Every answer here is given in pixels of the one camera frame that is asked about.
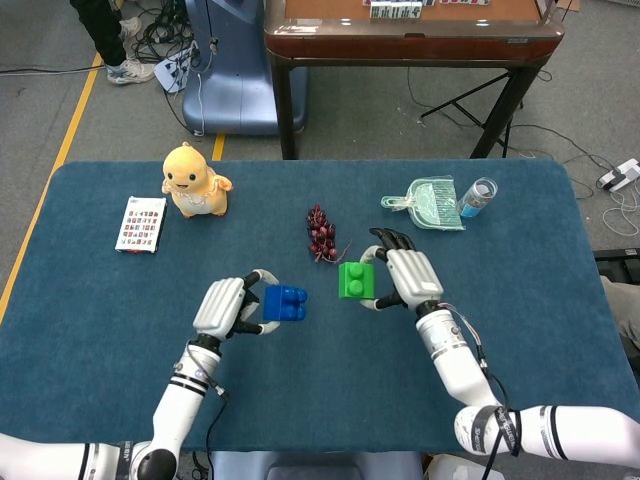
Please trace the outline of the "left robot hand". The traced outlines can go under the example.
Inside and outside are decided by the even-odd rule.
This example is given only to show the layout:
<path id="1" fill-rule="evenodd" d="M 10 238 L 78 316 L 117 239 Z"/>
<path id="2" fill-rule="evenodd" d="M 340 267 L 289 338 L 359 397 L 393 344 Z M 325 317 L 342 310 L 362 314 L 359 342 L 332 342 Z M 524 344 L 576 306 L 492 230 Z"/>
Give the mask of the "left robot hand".
<path id="1" fill-rule="evenodd" d="M 234 334 L 268 335 L 280 323 L 269 321 L 254 324 L 247 319 L 256 311 L 260 300 L 250 288 L 263 282 L 279 285 L 280 281 L 268 270 L 254 269 L 245 277 L 229 277 L 211 284 L 196 313 L 193 327 L 205 334 L 225 341 Z"/>

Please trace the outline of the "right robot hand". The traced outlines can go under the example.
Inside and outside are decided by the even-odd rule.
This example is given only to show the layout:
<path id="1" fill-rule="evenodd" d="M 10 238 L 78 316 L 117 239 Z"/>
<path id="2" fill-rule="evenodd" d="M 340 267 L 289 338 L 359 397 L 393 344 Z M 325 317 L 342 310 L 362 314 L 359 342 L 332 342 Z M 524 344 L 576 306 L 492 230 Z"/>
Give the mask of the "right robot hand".
<path id="1" fill-rule="evenodd" d="M 360 304 L 373 311 L 402 306 L 420 319 L 438 309 L 444 289 L 427 256 L 418 250 L 405 233 L 381 227 L 369 232 L 381 244 L 371 245 L 362 254 L 360 262 L 370 264 L 381 260 L 387 267 L 394 290 L 381 298 L 364 299 Z"/>

